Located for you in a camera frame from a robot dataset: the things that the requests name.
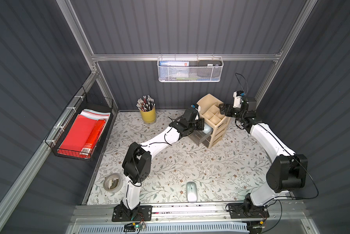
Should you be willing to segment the light blue computer mouse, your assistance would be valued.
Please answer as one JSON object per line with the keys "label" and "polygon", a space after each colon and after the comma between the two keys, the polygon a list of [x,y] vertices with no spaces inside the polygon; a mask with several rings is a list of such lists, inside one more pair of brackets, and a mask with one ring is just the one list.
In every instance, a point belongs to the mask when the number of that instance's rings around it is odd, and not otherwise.
{"label": "light blue computer mouse", "polygon": [[210,127],[208,124],[204,124],[204,130],[203,130],[203,132],[205,133],[205,134],[208,134],[208,133],[212,133],[213,132],[213,128],[212,127]]}

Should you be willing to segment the clear top drawer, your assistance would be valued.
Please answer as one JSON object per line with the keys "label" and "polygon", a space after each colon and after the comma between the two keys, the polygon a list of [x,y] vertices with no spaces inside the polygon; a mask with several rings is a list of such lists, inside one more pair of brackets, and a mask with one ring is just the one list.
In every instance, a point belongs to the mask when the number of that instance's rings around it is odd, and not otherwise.
{"label": "clear top drawer", "polygon": [[205,134],[203,131],[193,131],[189,138],[197,145],[203,144],[205,147],[209,147],[212,133]]}

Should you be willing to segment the beige drawer organizer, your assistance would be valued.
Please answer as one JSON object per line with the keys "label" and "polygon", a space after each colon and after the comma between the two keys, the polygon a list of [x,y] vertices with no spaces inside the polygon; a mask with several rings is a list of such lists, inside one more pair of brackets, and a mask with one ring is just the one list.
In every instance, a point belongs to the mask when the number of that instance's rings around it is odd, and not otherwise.
{"label": "beige drawer organizer", "polygon": [[196,104],[200,107],[200,117],[204,118],[205,124],[213,130],[203,141],[203,144],[210,149],[223,139],[231,118],[220,113],[219,105],[224,103],[211,94],[205,95]]}

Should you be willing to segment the grey computer mouse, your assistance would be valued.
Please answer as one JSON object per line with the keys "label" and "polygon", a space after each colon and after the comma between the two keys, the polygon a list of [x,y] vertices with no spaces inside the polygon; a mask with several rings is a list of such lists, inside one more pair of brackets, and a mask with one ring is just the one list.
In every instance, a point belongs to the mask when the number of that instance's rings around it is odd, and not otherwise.
{"label": "grey computer mouse", "polygon": [[189,203],[197,202],[197,187],[196,183],[193,181],[189,181],[186,184],[186,195]]}

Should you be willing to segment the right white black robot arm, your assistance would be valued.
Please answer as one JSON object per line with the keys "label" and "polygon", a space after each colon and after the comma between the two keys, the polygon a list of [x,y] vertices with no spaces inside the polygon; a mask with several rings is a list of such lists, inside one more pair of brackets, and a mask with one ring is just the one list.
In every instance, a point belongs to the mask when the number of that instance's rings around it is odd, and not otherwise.
{"label": "right white black robot arm", "polygon": [[256,116],[255,111],[233,107],[231,104],[220,104],[219,110],[222,115],[239,121],[241,129],[246,130],[261,144],[272,162],[266,173],[266,182],[246,197],[248,207],[263,207],[274,199],[286,197],[285,194],[289,191],[305,186],[308,159],[288,148]]}

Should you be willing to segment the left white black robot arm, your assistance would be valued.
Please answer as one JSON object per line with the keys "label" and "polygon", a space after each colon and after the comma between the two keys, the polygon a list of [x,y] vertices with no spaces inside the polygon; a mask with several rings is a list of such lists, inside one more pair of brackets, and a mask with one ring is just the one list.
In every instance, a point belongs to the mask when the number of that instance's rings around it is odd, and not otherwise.
{"label": "left white black robot arm", "polygon": [[187,121],[185,118],[179,117],[170,122],[169,126],[154,138],[144,143],[133,142],[129,146],[122,163],[123,173],[127,181],[125,197],[122,199],[124,208],[133,211],[140,206],[141,186],[150,173],[151,163],[155,156],[194,131],[204,130],[204,125],[204,119]]}

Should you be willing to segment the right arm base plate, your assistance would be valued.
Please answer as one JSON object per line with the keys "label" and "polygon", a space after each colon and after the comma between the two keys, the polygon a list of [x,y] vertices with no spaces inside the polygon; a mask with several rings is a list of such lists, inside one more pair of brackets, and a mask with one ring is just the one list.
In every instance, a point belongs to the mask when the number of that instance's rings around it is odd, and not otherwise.
{"label": "right arm base plate", "polygon": [[230,214],[231,219],[243,218],[261,218],[270,217],[268,210],[264,206],[254,206],[245,203],[228,203],[225,206],[226,211]]}

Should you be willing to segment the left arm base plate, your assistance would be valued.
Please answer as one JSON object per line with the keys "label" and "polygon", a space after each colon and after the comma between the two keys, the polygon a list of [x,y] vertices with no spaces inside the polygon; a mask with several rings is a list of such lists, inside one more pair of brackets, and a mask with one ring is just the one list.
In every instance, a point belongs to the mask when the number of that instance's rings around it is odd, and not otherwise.
{"label": "left arm base plate", "polygon": [[129,210],[123,204],[117,205],[113,211],[112,222],[150,221],[152,208],[150,205],[139,205],[137,208]]}

